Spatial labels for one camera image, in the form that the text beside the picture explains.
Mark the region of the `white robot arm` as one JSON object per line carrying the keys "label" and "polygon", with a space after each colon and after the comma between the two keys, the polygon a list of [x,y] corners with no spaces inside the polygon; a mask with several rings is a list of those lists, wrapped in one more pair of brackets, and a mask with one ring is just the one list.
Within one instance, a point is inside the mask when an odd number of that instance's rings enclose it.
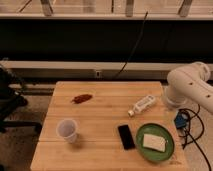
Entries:
{"label": "white robot arm", "polygon": [[207,81],[210,68],[203,62],[194,62],[171,70],[163,101],[168,108],[180,108],[188,99],[213,114],[213,86]]}

